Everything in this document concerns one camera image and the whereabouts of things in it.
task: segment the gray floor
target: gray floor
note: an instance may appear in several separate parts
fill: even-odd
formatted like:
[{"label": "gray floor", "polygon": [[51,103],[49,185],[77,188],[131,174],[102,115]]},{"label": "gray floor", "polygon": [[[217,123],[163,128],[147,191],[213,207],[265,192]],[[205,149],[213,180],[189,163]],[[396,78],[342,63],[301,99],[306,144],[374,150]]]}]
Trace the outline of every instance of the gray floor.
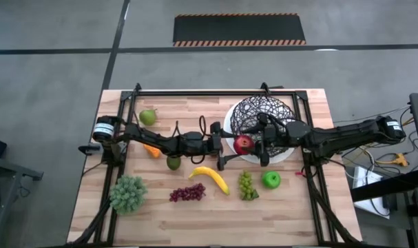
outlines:
[{"label": "gray floor", "polygon": [[[0,0],[0,49],[110,48],[123,0]],[[173,17],[203,12],[298,12],[311,45],[418,43],[418,2],[131,2],[121,47],[171,46]],[[14,205],[3,247],[65,242],[108,54],[0,56],[0,139],[7,159],[45,172]],[[418,92],[418,50],[119,54],[111,89],[322,87],[335,121],[404,106]],[[393,114],[398,118],[400,113]],[[410,133],[415,128],[409,125]],[[411,150],[408,141],[375,156]],[[411,166],[418,153],[408,156]],[[406,246],[402,229],[358,212],[365,241]]]}]

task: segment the floor mat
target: floor mat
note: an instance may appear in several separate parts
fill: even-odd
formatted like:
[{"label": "floor mat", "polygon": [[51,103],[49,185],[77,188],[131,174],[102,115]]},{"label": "floor mat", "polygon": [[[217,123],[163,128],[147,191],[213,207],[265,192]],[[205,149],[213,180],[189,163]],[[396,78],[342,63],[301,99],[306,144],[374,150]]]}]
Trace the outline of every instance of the floor mat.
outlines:
[{"label": "floor mat", "polygon": [[297,13],[179,14],[174,46],[305,45]]}]

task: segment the banana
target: banana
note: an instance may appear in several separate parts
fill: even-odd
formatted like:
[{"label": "banana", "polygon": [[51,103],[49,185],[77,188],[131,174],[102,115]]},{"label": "banana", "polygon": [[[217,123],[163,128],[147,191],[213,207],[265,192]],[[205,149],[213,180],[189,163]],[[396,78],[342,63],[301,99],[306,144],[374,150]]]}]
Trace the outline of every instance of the banana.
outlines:
[{"label": "banana", "polygon": [[218,184],[218,186],[226,195],[230,194],[229,186],[227,186],[227,184],[224,182],[224,179],[222,179],[222,177],[211,168],[205,166],[197,167],[192,171],[192,174],[190,174],[189,178],[203,174],[212,177],[212,179],[215,180],[216,184]]}]

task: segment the black wire basket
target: black wire basket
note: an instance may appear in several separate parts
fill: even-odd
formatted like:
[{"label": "black wire basket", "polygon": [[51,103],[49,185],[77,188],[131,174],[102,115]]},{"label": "black wire basket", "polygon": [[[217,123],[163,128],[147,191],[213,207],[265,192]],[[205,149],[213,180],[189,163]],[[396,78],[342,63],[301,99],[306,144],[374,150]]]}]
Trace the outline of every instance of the black wire basket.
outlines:
[{"label": "black wire basket", "polygon": [[[265,95],[250,96],[247,99],[242,100],[235,106],[233,114],[230,117],[230,127],[233,134],[243,134],[242,131],[250,127],[254,127],[258,122],[258,114],[265,113],[276,117],[282,122],[289,122],[295,118],[293,111],[279,99]],[[285,128],[277,124],[281,133],[285,132]],[[250,136],[254,142],[261,139],[260,134],[245,134]],[[287,147],[266,147],[270,157],[281,154],[287,151]]]}]

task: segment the wooden tabletop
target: wooden tabletop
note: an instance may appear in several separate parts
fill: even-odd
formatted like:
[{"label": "wooden tabletop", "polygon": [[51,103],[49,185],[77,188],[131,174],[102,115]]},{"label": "wooden tabletop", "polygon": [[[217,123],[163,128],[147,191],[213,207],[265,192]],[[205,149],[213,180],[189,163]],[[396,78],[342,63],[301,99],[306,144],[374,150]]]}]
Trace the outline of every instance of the wooden tabletop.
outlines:
[{"label": "wooden tabletop", "polygon": [[[315,127],[333,126],[330,110],[323,89],[308,92],[311,115]],[[120,90],[105,90],[98,108],[98,115],[116,115]],[[157,109],[157,122],[149,130],[170,136],[179,121],[180,132],[199,131],[198,118],[203,114],[207,126],[212,122],[223,123],[229,108],[243,96],[148,96],[138,97],[136,113]],[[293,109],[290,97],[277,96]],[[223,141],[224,154],[232,154]],[[100,162],[101,156],[89,156],[85,169]],[[216,160],[206,158],[201,165],[194,165],[182,157],[177,171],[166,166],[166,156],[154,159],[141,143],[131,142],[128,147],[125,174],[141,176],[149,193],[146,203],[138,212],[117,219],[114,245],[316,245],[311,204],[306,179],[295,173],[303,166],[300,148],[281,163],[261,168],[236,158],[229,161],[220,175],[230,189],[230,196],[208,176],[187,179],[193,168],[207,166],[216,169]],[[359,225],[351,200],[344,170],[339,165],[323,166],[331,208],[351,234],[361,240]],[[252,173],[253,186],[260,197],[253,201],[239,199],[238,175],[247,169]],[[260,175],[265,170],[275,170],[281,175],[281,185],[274,190],[263,188]],[[68,241],[78,238],[98,211],[106,165],[88,172],[81,181],[79,195],[68,235]],[[202,183],[206,196],[201,201],[169,202],[169,194],[179,187]],[[110,211],[105,219],[103,237],[107,235]],[[323,230],[328,237],[326,222],[321,211]]]}]

